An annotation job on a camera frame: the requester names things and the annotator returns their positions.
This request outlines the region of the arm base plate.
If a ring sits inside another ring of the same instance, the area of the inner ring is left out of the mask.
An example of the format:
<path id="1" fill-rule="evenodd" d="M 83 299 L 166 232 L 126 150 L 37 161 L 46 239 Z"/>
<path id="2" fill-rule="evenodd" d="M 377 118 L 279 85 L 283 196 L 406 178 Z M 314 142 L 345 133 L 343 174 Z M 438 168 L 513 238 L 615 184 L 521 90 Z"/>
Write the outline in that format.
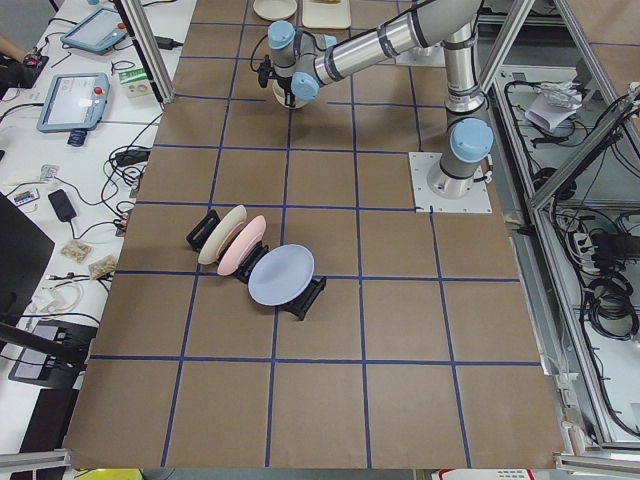
<path id="1" fill-rule="evenodd" d="M 414 47 L 395 58 L 395 63 L 409 67 L 444 68 L 444 48 L 441 43 L 431 47 Z"/>
<path id="2" fill-rule="evenodd" d="M 480 165 L 470 178 L 447 177 L 438 152 L 409 152 L 409 171 L 417 213 L 492 214 L 488 184 Z"/>

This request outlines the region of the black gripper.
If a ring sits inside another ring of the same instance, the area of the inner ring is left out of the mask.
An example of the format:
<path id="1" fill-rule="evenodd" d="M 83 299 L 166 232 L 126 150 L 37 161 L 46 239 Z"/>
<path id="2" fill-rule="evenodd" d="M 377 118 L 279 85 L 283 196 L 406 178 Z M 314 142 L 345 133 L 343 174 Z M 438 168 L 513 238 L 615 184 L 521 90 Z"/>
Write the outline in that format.
<path id="1" fill-rule="evenodd" d="M 276 101 L 286 109 L 301 109 L 307 104 L 307 101 L 299 99 L 293 93 L 291 78 L 275 79 L 272 82 L 272 92 Z"/>

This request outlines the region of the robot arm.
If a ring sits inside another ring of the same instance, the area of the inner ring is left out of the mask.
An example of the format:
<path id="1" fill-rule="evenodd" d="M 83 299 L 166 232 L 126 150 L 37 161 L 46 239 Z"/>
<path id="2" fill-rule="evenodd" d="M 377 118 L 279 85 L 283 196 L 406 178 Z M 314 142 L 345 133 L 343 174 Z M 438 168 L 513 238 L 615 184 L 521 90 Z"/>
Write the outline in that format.
<path id="1" fill-rule="evenodd" d="M 286 20 L 272 23 L 264 37 L 269 51 L 254 71 L 261 87 L 290 109 L 317 98 L 321 88 L 385 61 L 440 50 L 446 71 L 449 119 L 447 147 L 431 172 L 437 190 L 445 183 L 471 183 L 492 148 L 494 135 L 481 115 L 486 97 L 476 67 L 480 1 L 417 1 L 378 26 L 339 41 Z"/>

